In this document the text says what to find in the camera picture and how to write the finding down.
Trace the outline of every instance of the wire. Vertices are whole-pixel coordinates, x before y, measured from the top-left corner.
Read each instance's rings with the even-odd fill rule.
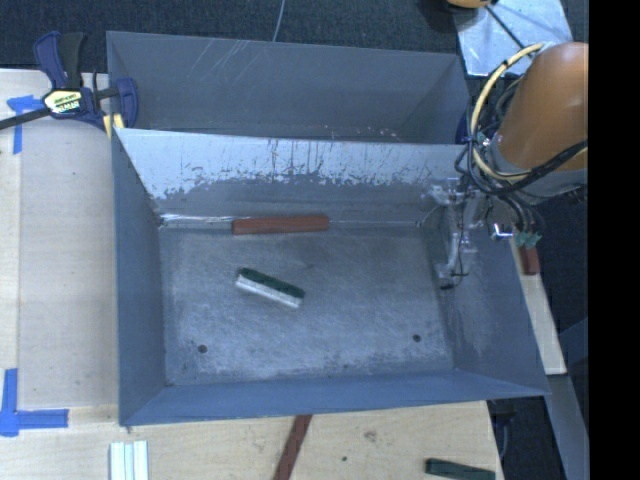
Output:
[[[276,30],[273,33],[273,38],[271,39],[272,42],[275,42],[277,37],[278,37],[278,33],[280,32],[280,24],[282,23],[282,15],[284,14],[284,5],[286,3],[287,0],[282,0],[280,2],[280,14],[278,15],[278,22],[276,24]]]

